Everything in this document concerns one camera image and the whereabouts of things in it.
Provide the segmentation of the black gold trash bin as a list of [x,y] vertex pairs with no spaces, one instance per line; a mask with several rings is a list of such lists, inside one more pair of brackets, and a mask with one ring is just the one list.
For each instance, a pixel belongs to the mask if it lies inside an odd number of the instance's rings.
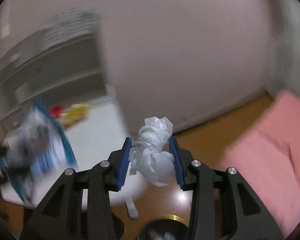
[[146,223],[136,239],[186,239],[188,222],[177,215],[162,215]]

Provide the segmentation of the patterned window curtain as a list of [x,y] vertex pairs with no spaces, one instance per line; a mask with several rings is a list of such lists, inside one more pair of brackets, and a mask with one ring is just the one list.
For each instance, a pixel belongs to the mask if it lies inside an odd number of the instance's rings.
[[265,76],[275,97],[287,89],[300,98],[300,0],[269,0],[272,31]]

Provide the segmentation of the yellow snack wrapper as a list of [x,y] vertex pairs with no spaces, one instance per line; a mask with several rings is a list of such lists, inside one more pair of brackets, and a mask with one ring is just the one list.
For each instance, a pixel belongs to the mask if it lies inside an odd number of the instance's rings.
[[78,121],[81,121],[84,118],[86,118],[90,106],[91,105],[88,103],[72,104],[69,109],[60,113],[59,118],[61,126],[63,128],[69,128]]

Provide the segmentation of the white desk hutch shelf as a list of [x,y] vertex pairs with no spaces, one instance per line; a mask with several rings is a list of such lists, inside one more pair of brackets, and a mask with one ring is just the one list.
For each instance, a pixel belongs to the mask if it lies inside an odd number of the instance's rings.
[[101,17],[75,7],[49,18],[0,59],[0,123],[11,131],[34,99],[51,107],[106,95]]

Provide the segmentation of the red plastic cup lid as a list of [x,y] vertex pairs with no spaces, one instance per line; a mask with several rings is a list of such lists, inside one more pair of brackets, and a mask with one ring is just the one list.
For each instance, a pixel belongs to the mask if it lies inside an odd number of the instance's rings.
[[49,113],[52,118],[59,118],[60,114],[62,113],[62,107],[60,105],[56,105],[49,110]]

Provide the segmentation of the white tissue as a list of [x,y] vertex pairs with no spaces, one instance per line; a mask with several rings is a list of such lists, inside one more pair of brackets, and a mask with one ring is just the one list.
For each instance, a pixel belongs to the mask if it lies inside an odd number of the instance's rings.
[[162,187],[175,176],[175,158],[164,150],[172,136],[173,125],[168,118],[156,116],[145,119],[129,152],[129,174],[140,173],[148,183]]

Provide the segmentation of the blue white plastic bag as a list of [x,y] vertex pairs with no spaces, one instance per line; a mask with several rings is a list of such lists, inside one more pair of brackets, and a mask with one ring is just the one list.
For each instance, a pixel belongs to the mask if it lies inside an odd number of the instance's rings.
[[10,182],[25,204],[34,203],[35,185],[47,175],[77,166],[63,129],[39,100],[32,102],[21,125],[7,134],[2,145],[8,148],[5,166],[30,167],[27,175]]

